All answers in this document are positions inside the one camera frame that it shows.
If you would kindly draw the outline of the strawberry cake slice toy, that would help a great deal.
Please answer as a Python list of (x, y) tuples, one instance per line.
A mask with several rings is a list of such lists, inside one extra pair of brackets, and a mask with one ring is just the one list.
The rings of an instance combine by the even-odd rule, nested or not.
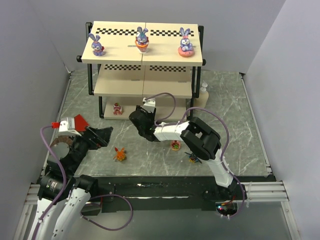
[(113, 105), (113, 114), (114, 115), (122, 115), (123, 109), (118, 102)]

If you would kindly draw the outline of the purple bunny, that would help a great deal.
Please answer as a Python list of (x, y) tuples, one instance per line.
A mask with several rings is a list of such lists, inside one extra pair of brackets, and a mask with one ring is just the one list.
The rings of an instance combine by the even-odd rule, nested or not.
[(179, 55), (185, 58), (193, 56), (195, 54), (195, 51), (193, 44), (189, 39), (191, 30), (189, 28), (184, 29), (183, 27), (181, 27), (179, 31), (182, 36), (182, 39), (180, 40), (180, 46), (178, 48)]
[(93, 40), (91, 44), (93, 54), (97, 57), (104, 56), (106, 54), (105, 47), (99, 42), (101, 37), (98, 34), (94, 35), (93, 33), (89, 33), (88, 36)]
[(146, 33), (149, 30), (147, 28), (137, 27), (137, 35), (135, 37), (135, 45), (141, 54), (145, 54), (148, 50), (149, 37)]

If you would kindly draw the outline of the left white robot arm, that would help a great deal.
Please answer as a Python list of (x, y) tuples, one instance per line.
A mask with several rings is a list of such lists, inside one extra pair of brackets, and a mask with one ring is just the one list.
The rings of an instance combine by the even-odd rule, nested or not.
[(97, 195), (97, 179), (74, 175), (88, 151), (108, 146), (113, 127), (85, 126), (80, 132), (61, 127), (58, 132), (51, 144), (45, 144), (49, 156), (39, 182), (30, 240), (62, 240), (86, 202)]

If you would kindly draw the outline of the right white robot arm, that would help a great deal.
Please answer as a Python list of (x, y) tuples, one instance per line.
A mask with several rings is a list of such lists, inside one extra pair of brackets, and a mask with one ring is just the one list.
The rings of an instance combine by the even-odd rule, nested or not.
[(129, 115), (129, 120), (138, 134), (150, 142), (184, 142), (199, 160), (206, 162), (219, 187), (230, 193), (235, 190), (237, 181), (225, 160), (226, 149), (221, 147), (221, 136), (200, 118), (193, 117), (185, 122), (161, 123), (157, 126), (155, 113), (138, 105)]

